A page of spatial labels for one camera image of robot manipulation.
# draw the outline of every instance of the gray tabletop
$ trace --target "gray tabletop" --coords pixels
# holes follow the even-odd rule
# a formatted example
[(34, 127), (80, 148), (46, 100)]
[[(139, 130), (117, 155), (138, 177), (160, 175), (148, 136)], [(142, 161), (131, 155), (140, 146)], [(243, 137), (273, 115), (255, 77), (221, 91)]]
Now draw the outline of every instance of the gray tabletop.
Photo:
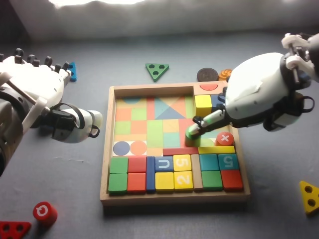
[[(204, 67), (235, 68), (267, 52), (281, 52), (282, 34), (241, 33), (35, 44), (25, 54), (41, 62), (75, 61), (78, 81), (65, 88), (63, 101), (104, 116), (101, 134), (64, 144), (30, 130), (0, 178), (0, 220), (32, 223), (26, 238), (46, 239), (300, 239), (318, 238), (319, 215), (305, 216), (299, 182), (319, 186), (317, 149), (319, 108), (294, 125), (269, 133), (262, 126), (239, 130), (252, 191), (246, 205), (175, 205), (103, 210), (99, 200), (108, 90), (115, 85), (154, 84), (145, 63), (168, 63), (157, 82), (194, 82)], [(12, 53), (19, 46), (0, 46)], [(301, 91), (319, 102), (319, 84)], [(44, 231), (33, 207), (49, 201), (58, 220)]]

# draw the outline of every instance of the blue block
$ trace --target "blue block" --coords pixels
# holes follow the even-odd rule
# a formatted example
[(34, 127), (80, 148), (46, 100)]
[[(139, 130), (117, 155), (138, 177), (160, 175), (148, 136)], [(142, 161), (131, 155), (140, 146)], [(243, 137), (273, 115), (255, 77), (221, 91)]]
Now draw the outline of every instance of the blue block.
[(238, 170), (237, 155), (234, 154), (220, 154), (218, 155), (218, 162), (220, 170)]
[(223, 102), (221, 102), (218, 99), (218, 95), (211, 95), (211, 104), (212, 104), (212, 112), (217, 110), (217, 104), (224, 104)]
[(146, 191), (155, 192), (155, 157), (146, 157)]
[(200, 154), (199, 155), (201, 171), (218, 171), (217, 154)]
[(71, 71), (70, 81), (75, 82), (75, 81), (77, 80), (77, 78), (76, 78), (75, 62), (71, 62), (71, 63), (69, 64), (68, 70)]
[(173, 156), (155, 157), (155, 172), (174, 172)]

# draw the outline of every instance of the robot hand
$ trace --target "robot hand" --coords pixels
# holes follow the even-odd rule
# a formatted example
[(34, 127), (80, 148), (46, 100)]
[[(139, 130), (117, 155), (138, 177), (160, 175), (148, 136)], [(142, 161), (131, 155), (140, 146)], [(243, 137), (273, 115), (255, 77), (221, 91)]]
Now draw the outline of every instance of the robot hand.
[[(277, 131), (311, 112), (314, 100), (296, 90), (309, 87), (311, 79), (319, 82), (319, 34), (286, 34), (282, 45), (288, 54), (267, 53), (236, 67), (220, 94), (224, 104), (204, 118), (195, 116), (186, 136), (196, 139), (229, 124), (240, 128), (263, 123), (267, 131)], [(305, 99), (312, 100), (310, 109), (304, 109)]]
[(49, 126), (53, 139), (78, 143), (97, 137), (103, 120), (97, 111), (61, 103), (71, 75), (67, 62), (52, 66), (46, 57), (40, 65), (34, 55), (22, 57), (19, 48), (5, 60), (0, 54), (0, 176), (29, 128)]

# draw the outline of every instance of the hole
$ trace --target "hole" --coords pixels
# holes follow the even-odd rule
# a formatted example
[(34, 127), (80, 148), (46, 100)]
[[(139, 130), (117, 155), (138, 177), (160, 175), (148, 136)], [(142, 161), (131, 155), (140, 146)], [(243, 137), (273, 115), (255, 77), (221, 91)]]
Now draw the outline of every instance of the hole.
[(10, 229), (10, 226), (8, 224), (5, 224), (3, 227), (2, 227), (3, 231), (5, 232), (8, 232), (9, 229)]
[(16, 226), (16, 230), (17, 230), (18, 232), (21, 232), (21, 231), (23, 230), (23, 226), (22, 226), (22, 225)]
[(309, 199), (308, 200), (308, 205), (311, 206), (311, 207), (314, 207), (316, 205), (316, 202), (314, 199)]
[(307, 193), (312, 193), (312, 192), (313, 192), (313, 188), (310, 187), (310, 186), (305, 186), (305, 191), (306, 191)]

